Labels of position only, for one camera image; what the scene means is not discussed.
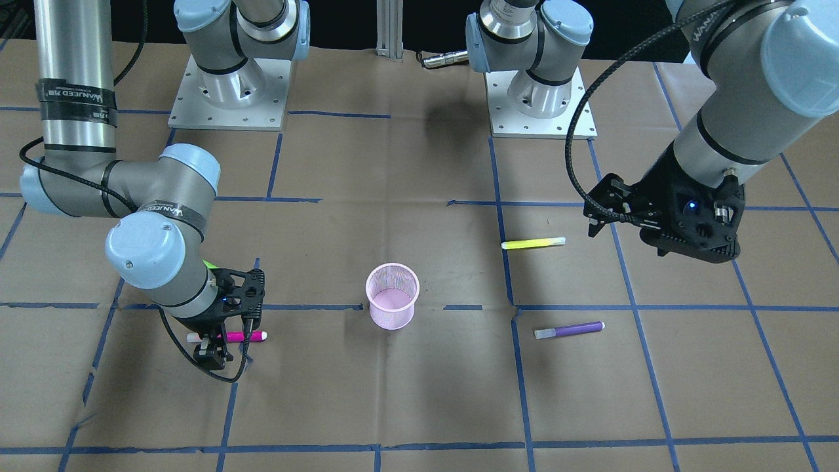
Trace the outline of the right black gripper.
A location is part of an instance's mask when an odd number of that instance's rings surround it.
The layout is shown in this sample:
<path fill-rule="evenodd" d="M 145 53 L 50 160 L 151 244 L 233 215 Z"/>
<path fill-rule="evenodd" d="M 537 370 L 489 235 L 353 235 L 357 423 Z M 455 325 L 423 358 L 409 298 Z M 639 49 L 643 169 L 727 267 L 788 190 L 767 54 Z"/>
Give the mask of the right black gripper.
<path fill-rule="evenodd" d="M 252 341 L 260 328 L 265 296 L 265 272 L 254 268 L 248 272 L 218 268 L 210 271 L 209 292 L 213 298 L 203 310 L 179 319 L 181 325 L 201 336 L 197 344 L 197 365 L 202 370 L 217 371 L 227 366 L 227 344 L 224 341 Z M 240 317 L 241 335 L 227 334 L 225 320 Z"/>

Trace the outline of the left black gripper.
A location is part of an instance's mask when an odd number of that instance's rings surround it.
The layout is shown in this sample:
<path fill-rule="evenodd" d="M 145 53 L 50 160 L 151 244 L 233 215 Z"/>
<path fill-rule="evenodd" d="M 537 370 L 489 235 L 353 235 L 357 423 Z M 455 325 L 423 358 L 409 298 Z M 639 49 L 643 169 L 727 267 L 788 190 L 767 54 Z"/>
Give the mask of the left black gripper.
<path fill-rule="evenodd" d="M 629 215 L 640 228 L 639 237 L 659 256 L 668 253 L 721 264 L 741 253 L 737 228 L 745 208 L 745 187 L 736 174 L 723 177 L 716 188 L 688 176 L 677 163 L 673 147 L 666 147 L 639 182 L 627 185 L 617 174 L 607 174 L 589 192 L 603 210 L 585 203 L 593 238 L 618 218 L 606 211 Z"/>

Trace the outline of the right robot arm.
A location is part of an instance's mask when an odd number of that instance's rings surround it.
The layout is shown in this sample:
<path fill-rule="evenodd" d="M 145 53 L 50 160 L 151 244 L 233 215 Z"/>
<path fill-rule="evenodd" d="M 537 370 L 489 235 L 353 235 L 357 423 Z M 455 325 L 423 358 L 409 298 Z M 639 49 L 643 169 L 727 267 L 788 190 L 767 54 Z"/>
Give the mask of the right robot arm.
<path fill-rule="evenodd" d="M 176 1 L 174 17 L 198 69 L 206 103 L 245 110 L 266 101 L 258 60 L 299 62 L 309 53 L 305 1 Z M 126 284 L 195 332 L 187 361 L 212 378 L 233 360 L 225 320 L 240 317 L 242 359 L 260 325 L 265 275 L 210 266 L 200 255 L 221 165 L 205 149 L 176 143 L 158 159 L 120 159 L 108 1 L 36 1 L 43 135 L 19 151 L 19 187 L 39 212 L 111 217 L 110 264 Z"/>

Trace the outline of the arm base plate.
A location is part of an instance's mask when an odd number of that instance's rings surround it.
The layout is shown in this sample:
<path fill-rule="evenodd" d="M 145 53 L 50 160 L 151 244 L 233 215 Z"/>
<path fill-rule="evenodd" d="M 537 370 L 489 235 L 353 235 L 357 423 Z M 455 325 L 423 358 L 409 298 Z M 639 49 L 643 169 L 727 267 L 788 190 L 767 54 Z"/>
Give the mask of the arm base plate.
<path fill-rule="evenodd" d="M 168 125 L 279 132 L 284 128 L 293 65 L 290 60 L 249 59 L 238 71 L 214 75 L 189 58 Z"/>
<path fill-rule="evenodd" d="M 484 74 L 492 136 L 496 138 L 569 137 L 570 120 L 585 92 L 576 67 L 568 83 L 537 83 L 526 71 Z"/>

